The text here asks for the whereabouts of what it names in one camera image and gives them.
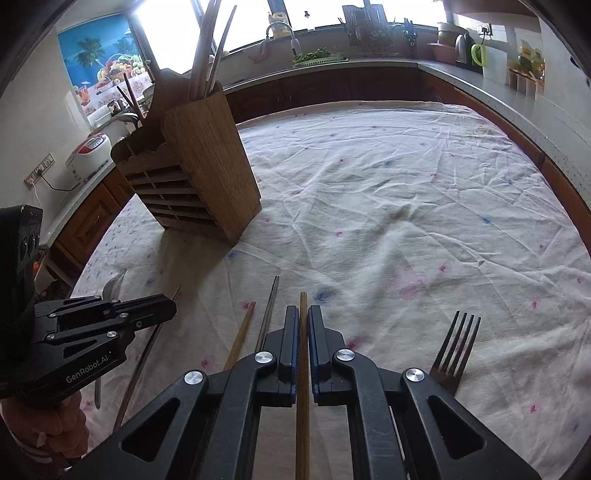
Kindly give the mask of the left hand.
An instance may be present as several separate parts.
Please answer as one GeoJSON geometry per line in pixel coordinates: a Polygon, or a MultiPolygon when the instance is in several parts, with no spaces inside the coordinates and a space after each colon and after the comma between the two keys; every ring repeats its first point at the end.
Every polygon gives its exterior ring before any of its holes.
{"type": "Polygon", "coordinates": [[[24,452],[41,451],[79,458],[88,450],[89,430],[80,408],[82,395],[76,392],[51,409],[36,410],[15,399],[1,401],[8,430],[24,452]]]}

